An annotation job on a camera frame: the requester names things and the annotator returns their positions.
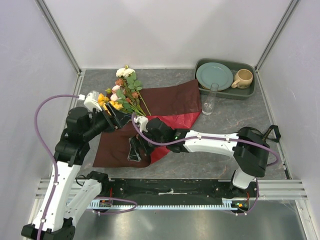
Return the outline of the flower bouquet red paper wrap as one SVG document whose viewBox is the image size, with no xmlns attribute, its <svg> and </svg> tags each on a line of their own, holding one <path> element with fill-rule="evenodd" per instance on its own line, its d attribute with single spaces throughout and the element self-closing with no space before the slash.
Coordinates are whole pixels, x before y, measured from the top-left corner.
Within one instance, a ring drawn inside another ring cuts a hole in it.
<svg viewBox="0 0 320 240">
<path fill-rule="evenodd" d="M 143 135 L 157 143 L 184 138 L 201 113 L 198 81 L 191 69 L 139 69 L 137 78 L 143 84 L 143 110 L 151 113 Z M 120 130 L 101 135 L 93 167 L 145 168 L 171 150 L 182 152 L 183 144 L 152 145 L 128 123 Z"/>
</svg>

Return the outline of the black ribbon gold lettering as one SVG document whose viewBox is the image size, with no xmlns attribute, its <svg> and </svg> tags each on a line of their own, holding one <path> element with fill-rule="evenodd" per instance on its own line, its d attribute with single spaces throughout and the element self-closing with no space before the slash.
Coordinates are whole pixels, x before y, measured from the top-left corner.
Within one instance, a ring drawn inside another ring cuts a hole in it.
<svg viewBox="0 0 320 240">
<path fill-rule="evenodd" d="M 249 127 L 249 129 L 251 131 L 253 131 L 256 135 L 260 136 L 263 141 L 269 140 L 269 141 L 272 141 L 274 143 L 279 143 L 280 142 L 281 133 L 280 133 L 278 125 L 274 125 L 274 124 L 271 125 L 264 133 L 262 133 L 261 131 L 259 131 L 258 129 L 256 129 L 254 127 Z M 274 132 L 275 138 L 269 137 L 269 135 L 272 132 Z"/>
</svg>

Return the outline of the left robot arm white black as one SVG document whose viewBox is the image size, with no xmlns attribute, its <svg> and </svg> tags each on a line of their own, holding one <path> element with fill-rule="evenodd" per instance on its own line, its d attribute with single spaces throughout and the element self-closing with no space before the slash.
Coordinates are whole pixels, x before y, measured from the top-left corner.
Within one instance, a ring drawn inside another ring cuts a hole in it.
<svg viewBox="0 0 320 240">
<path fill-rule="evenodd" d="M 50 154 L 53 171 L 43 203 L 33 222 L 23 226 L 23 237 L 31 240 L 74 238 L 77 223 L 92 200 L 97 196 L 104 197 L 110 191 L 107 174 L 93 171 L 75 197 L 69 199 L 74 180 L 90 150 L 89 142 L 102 132 L 123 128 L 131 116 L 111 104 L 102 111 L 75 107 L 68 112 L 66 128 L 55 152 Z"/>
</svg>

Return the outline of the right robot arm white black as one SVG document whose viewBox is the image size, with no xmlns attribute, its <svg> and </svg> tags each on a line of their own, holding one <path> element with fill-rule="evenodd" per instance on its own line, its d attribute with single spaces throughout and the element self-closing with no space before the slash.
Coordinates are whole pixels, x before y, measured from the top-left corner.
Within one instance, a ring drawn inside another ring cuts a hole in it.
<svg viewBox="0 0 320 240">
<path fill-rule="evenodd" d="M 172 128 L 158 117 L 151 120 L 135 116 L 132 125 L 137 136 L 130 138 L 128 158 L 141 161 L 156 148 L 164 147 L 173 153 L 210 153 L 232 157 L 238 169 L 231 178 L 229 191 L 242 196 L 255 178 L 266 174 L 269 145 L 263 136 L 250 127 L 243 127 L 231 134 L 203 133 L 184 128 Z"/>
</svg>

